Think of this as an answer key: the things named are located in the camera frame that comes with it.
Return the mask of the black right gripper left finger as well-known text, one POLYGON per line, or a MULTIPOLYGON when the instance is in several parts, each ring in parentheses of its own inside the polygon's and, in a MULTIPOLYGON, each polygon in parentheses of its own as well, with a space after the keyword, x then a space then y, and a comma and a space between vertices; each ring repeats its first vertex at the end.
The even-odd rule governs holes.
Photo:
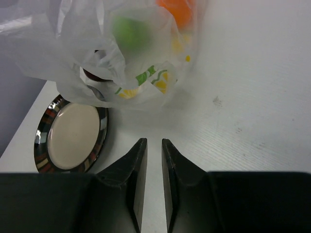
POLYGON ((99 173, 2 173, 3 233, 139 233, 147 139, 99 173))

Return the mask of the translucent printed plastic bag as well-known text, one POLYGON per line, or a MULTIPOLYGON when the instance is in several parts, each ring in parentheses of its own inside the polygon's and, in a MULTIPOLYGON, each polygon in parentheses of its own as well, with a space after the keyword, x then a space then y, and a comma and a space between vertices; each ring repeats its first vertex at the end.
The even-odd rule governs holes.
POLYGON ((156 0, 3 0, 0 51, 25 76, 55 82, 68 101, 157 108, 191 73, 206 7, 195 0, 192 21, 178 28, 156 0), (148 47, 122 53, 112 34, 115 17, 148 24, 148 47))

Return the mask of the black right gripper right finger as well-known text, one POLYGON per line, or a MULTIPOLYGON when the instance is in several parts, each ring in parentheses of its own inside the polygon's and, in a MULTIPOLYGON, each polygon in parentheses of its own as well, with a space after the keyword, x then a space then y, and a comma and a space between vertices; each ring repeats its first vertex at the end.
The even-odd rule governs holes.
POLYGON ((170 233, 308 233, 311 176, 304 172, 204 171, 162 140, 170 233))

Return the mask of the orange fake fruit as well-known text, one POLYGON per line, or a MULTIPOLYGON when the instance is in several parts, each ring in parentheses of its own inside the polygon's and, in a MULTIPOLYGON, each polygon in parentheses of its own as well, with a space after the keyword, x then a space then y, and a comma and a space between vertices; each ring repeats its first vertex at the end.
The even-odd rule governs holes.
POLYGON ((173 15, 178 28, 184 28, 192 21, 194 0, 157 0, 156 3, 173 15))

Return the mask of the green fake watermelon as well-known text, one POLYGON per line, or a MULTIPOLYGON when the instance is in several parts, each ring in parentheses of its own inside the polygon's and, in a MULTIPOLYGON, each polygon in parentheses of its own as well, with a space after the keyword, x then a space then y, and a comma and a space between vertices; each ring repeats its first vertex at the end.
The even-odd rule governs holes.
POLYGON ((152 41, 152 32, 148 24, 126 17, 114 18, 112 34, 122 53, 141 51, 152 41))

